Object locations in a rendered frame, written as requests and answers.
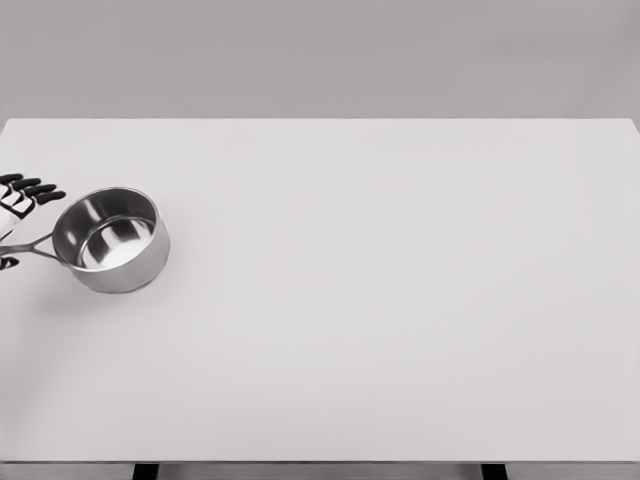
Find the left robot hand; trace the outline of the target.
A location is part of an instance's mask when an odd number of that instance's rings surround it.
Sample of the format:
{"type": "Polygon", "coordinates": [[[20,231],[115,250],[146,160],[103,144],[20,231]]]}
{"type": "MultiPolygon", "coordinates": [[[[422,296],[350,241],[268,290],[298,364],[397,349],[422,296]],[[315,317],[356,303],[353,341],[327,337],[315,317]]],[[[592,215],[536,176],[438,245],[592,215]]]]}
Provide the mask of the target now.
{"type": "Polygon", "coordinates": [[[38,207],[66,197],[56,184],[20,173],[0,175],[0,241],[38,207]]]}

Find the steel saucepan with long handle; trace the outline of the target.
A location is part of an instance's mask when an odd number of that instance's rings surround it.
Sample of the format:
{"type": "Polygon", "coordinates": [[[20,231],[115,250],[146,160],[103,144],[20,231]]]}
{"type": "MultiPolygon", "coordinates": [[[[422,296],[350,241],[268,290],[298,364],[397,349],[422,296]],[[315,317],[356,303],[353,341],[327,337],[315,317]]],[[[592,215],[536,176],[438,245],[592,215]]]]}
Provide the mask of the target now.
{"type": "Polygon", "coordinates": [[[152,282],[170,250],[170,235],[151,198],[135,189],[110,187],[70,204],[49,234],[27,244],[0,246],[0,255],[50,258],[85,287],[122,294],[152,282]]]}

